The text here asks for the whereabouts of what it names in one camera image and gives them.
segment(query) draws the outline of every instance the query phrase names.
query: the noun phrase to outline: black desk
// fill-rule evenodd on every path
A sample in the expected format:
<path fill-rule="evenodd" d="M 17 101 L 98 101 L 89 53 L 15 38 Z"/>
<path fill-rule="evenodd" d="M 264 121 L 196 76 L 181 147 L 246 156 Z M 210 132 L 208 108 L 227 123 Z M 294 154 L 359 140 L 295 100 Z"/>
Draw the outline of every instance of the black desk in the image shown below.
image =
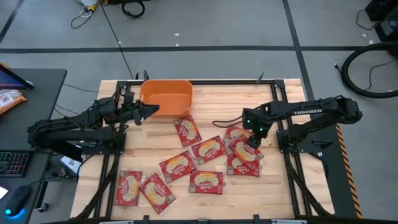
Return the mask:
<path fill-rule="evenodd" d="M 0 120 L 0 149 L 32 150 L 27 143 L 27 127 L 40 119 L 51 118 L 67 71 L 64 69 L 12 69 L 20 77 L 33 82 L 34 89 L 23 91 L 28 102 L 17 105 Z M 32 193 L 25 205 L 24 213 L 17 220 L 5 214 L 5 206 L 13 191 L 19 186 L 40 180 L 50 162 L 50 155 L 35 153 L 24 178 L 0 178 L 0 186 L 9 190 L 0 200 L 0 223 L 28 223 L 36 206 L 42 182 L 32 185 Z"/>

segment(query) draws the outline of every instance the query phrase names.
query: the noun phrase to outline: computer mouse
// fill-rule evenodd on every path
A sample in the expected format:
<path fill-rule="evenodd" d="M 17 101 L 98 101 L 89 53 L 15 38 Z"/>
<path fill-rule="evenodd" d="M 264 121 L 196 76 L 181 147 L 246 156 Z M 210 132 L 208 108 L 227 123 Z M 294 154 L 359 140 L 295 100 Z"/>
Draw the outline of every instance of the computer mouse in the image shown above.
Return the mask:
<path fill-rule="evenodd" d="M 27 199 L 30 196 L 32 188 L 29 186 L 20 186 L 14 193 L 6 205 L 6 214 L 9 217 L 18 215 L 18 213 L 24 208 Z"/>

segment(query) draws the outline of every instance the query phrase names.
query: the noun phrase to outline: gray floor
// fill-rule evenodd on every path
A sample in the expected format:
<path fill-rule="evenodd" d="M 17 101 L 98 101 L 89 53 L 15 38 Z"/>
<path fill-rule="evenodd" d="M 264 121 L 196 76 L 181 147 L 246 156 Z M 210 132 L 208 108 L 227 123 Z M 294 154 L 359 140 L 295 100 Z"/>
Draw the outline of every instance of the gray floor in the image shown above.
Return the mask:
<path fill-rule="evenodd" d="M 370 0 L 289 0 L 301 46 L 361 46 L 379 42 L 373 30 L 355 25 L 356 13 Z M 0 0 L 0 30 L 16 0 Z M 267 45 L 293 46 L 280 0 L 151 0 L 141 19 L 130 20 L 116 6 L 105 8 L 123 47 L 175 47 Z M 117 47 L 101 9 L 77 30 L 70 20 L 81 11 L 73 0 L 25 0 L 1 49 Z M 365 14 L 360 23 L 371 26 Z M 364 118 L 343 126 L 346 147 L 363 215 L 398 220 L 395 207 L 398 173 L 394 167 L 395 99 L 372 100 L 344 88 L 334 63 L 342 64 L 351 52 L 303 52 L 316 98 L 345 95 L 358 101 Z M 127 52 L 133 73 L 146 69 L 151 78 L 301 78 L 296 53 L 291 50 L 239 50 L 194 52 Z M 389 61 L 385 52 L 361 56 L 350 68 L 355 83 L 367 87 L 369 69 Z M 128 79 L 120 53 L 0 54 L 0 62 L 18 68 L 65 68 L 65 83 L 97 90 L 100 80 Z M 398 89 L 394 62 L 374 71 L 373 90 Z M 96 98 L 64 87 L 58 104 L 82 111 Z M 49 185 L 45 200 L 51 211 L 34 212 L 31 223 L 65 220 L 70 213 L 75 185 Z"/>

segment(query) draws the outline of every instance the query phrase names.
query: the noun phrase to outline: snack packet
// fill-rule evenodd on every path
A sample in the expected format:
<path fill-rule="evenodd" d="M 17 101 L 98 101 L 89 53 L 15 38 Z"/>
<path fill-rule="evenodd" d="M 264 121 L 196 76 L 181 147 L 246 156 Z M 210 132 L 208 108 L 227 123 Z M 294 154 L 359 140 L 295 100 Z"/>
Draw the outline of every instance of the snack packet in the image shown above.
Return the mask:
<path fill-rule="evenodd" d="M 20 90 L 0 90 L 0 114 L 27 101 Z"/>
<path fill-rule="evenodd" d="M 224 174 L 222 172 L 192 171 L 189 183 L 190 193 L 223 194 Z"/>
<path fill-rule="evenodd" d="M 187 116 L 178 121 L 174 121 L 175 129 L 177 129 L 183 147 L 200 142 L 201 137 L 192 116 Z"/>
<path fill-rule="evenodd" d="M 223 138 L 223 142 L 226 146 L 228 146 L 228 148 L 230 150 L 233 151 L 233 149 L 231 149 L 229 147 L 229 144 L 231 144 L 231 142 L 233 142 L 237 137 L 239 137 L 241 134 L 244 134 L 247 138 L 249 136 L 252 135 L 252 132 L 243 129 L 243 128 L 239 128 L 237 126 L 232 126 L 230 128 L 228 128 L 225 132 L 224 138 Z"/>
<path fill-rule="evenodd" d="M 226 154 L 226 147 L 219 136 L 192 146 L 192 153 L 199 164 L 203 164 L 223 154 Z"/>
<path fill-rule="evenodd" d="M 261 175 L 261 161 L 256 160 L 255 162 L 255 167 L 250 169 L 235 154 L 228 154 L 226 157 L 226 173 L 228 175 L 253 175 L 259 177 Z"/>
<path fill-rule="evenodd" d="M 175 200 L 174 194 L 156 173 L 143 180 L 139 189 L 158 214 Z"/>
<path fill-rule="evenodd" d="M 166 183 L 170 183 L 171 181 L 197 169 L 189 151 L 185 151 L 171 159 L 167 159 L 166 161 L 161 162 L 159 166 Z"/>
<path fill-rule="evenodd" d="M 115 205 L 137 206 L 139 196 L 139 182 L 141 181 L 141 171 L 120 172 L 118 191 L 116 192 Z"/>
<path fill-rule="evenodd" d="M 264 155 L 259 149 L 253 149 L 248 146 L 246 144 L 247 141 L 247 137 L 242 134 L 231 142 L 229 146 L 233 149 L 237 158 L 239 158 L 250 169 L 255 169 L 256 164 L 264 158 Z"/>

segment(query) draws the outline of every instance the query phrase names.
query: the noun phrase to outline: desk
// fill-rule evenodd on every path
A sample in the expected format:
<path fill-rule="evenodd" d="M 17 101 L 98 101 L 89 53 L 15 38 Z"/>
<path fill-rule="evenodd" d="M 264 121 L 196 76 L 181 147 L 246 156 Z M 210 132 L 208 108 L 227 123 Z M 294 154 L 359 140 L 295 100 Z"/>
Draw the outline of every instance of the desk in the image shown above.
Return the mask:
<path fill-rule="evenodd" d="M 0 136 L 3 137 L 0 141 L 0 149 L 33 151 L 27 143 L 27 127 L 40 119 L 51 118 L 67 71 L 64 69 L 12 69 L 12 71 L 33 82 L 35 87 L 33 90 L 23 91 L 28 99 L 27 102 L 17 105 L 1 118 Z M 27 223 L 29 221 L 42 183 L 32 186 L 32 193 L 24 209 L 25 213 L 18 220 L 10 220 L 6 217 L 5 207 L 15 189 L 40 180 L 44 176 L 49 159 L 48 154 L 34 153 L 24 178 L 0 178 L 0 185 L 9 190 L 9 193 L 0 201 L 0 223 Z"/>
<path fill-rule="evenodd" d="M 305 100 L 300 80 L 288 79 L 284 82 L 289 102 Z M 111 96 L 115 88 L 116 81 L 102 81 L 98 98 Z M 139 96 L 139 86 L 131 90 Z M 272 101 L 269 85 L 194 85 L 192 116 L 202 140 L 217 135 L 223 137 L 226 130 L 213 126 L 213 120 L 234 119 L 241 115 L 243 107 L 255 108 L 268 101 Z M 143 177 L 153 172 L 161 175 L 158 168 L 160 162 L 187 150 L 182 147 L 172 120 L 175 119 L 149 118 L 143 121 L 142 126 L 128 122 L 126 147 L 119 162 L 119 171 L 141 170 Z M 308 120 L 309 116 L 293 117 L 295 123 Z M 140 193 L 138 207 L 114 206 L 111 219 L 142 220 L 143 215 L 150 215 L 151 220 L 252 219 L 253 214 L 260 214 L 261 218 L 293 218 L 284 158 L 278 149 L 276 130 L 275 124 L 268 138 L 262 140 L 260 151 L 265 158 L 260 177 L 228 175 L 223 195 L 207 195 L 188 193 L 189 175 L 185 175 L 168 184 L 177 202 L 160 215 Z M 333 213 L 322 163 L 307 154 L 302 154 L 301 159 L 308 188 L 324 208 Z M 94 189 L 97 189 L 102 161 L 103 156 L 93 156 L 81 168 L 71 217 L 83 210 Z M 221 156 L 202 164 L 198 170 L 225 172 L 225 162 L 226 156 Z M 105 214 L 107 198 L 108 193 L 105 192 L 100 216 Z M 303 213 L 303 202 L 300 196 L 298 198 Z"/>

